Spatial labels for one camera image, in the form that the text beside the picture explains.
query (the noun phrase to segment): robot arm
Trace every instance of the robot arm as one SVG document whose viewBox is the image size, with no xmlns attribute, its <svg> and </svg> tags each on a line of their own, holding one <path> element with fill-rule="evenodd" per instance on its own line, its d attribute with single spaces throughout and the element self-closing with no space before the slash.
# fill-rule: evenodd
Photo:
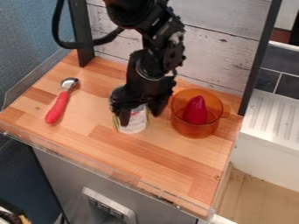
<svg viewBox="0 0 299 224">
<path fill-rule="evenodd" d="M 130 55 L 127 83 L 111 95 L 113 112 L 121 125 L 130 110 L 147 103 L 154 116 L 167 106 L 176 85 L 176 68 L 183 65 L 184 24 L 165 0 L 104 0 L 110 19 L 143 36 L 143 49 Z M 172 71 L 172 76 L 165 76 Z"/>
</svg>

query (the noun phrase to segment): tin can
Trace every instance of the tin can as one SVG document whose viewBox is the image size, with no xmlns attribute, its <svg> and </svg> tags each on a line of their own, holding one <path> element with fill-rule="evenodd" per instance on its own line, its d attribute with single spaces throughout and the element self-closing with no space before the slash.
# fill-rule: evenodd
<svg viewBox="0 0 299 224">
<path fill-rule="evenodd" d="M 113 114 L 115 128 L 124 134 L 136 134 L 147 127 L 148 115 L 146 104 L 140 105 L 138 108 L 131 110 L 128 126 L 121 126 L 120 118 Z"/>
</svg>

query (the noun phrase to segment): wooden tabletop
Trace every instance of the wooden tabletop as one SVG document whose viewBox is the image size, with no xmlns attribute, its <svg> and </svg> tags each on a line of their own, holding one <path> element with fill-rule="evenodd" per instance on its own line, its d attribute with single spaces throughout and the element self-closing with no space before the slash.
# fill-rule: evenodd
<svg viewBox="0 0 299 224">
<path fill-rule="evenodd" d="M 0 114 L 1 131 L 206 217 L 240 130 L 240 98 L 214 92 L 231 106 L 232 114 L 204 139 L 179 135 L 171 127 L 168 108 L 158 118 L 151 116 L 143 132 L 124 135 L 114 129 L 108 97 L 124 84 L 125 71 L 124 65 L 102 58 L 81 68 L 76 52 L 71 52 Z M 45 115 L 66 77 L 80 79 L 80 85 L 72 91 L 62 119 L 46 124 Z M 175 91 L 183 88 L 194 86 L 179 80 Z"/>
</svg>

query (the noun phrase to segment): gray cabinet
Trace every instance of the gray cabinet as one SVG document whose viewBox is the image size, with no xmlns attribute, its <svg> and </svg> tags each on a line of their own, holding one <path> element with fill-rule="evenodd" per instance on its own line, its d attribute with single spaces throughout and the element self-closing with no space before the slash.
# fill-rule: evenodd
<svg viewBox="0 0 299 224">
<path fill-rule="evenodd" d="M 117 201 L 136 213 L 138 224 L 195 224 L 197 219 L 139 192 L 57 157 L 35 150 L 46 176 L 71 224 L 122 223 L 89 203 L 84 186 Z"/>
</svg>

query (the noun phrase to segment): black metal post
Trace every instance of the black metal post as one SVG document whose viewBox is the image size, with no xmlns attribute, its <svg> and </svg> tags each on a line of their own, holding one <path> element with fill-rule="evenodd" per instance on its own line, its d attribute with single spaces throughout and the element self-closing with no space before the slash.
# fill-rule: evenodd
<svg viewBox="0 0 299 224">
<path fill-rule="evenodd" d="M 80 67 L 84 67 L 94 58 L 94 44 L 87 11 L 87 1 L 68 0 L 68 4 L 75 41 L 86 43 L 85 47 L 77 50 Z"/>
<path fill-rule="evenodd" d="M 279 12 L 279 9 L 281 8 L 282 0 L 273 0 L 268 12 L 268 16 L 266 19 L 266 23 L 264 26 L 264 32 L 261 34 L 261 40 L 259 43 L 258 50 L 255 55 L 254 63 L 251 68 L 251 73 L 249 75 L 247 86 L 245 89 L 245 92 L 243 94 L 242 103 L 240 104 L 239 108 L 239 115 L 243 116 L 246 113 L 247 106 L 251 97 L 251 94 L 254 90 L 255 82 L 258 77 L 258 73 L 261 67 L 261 63 L 264 59 L 268 42 L 272 35 L 272 30 L 275 26 L 275 21 Z"/>
</svg>

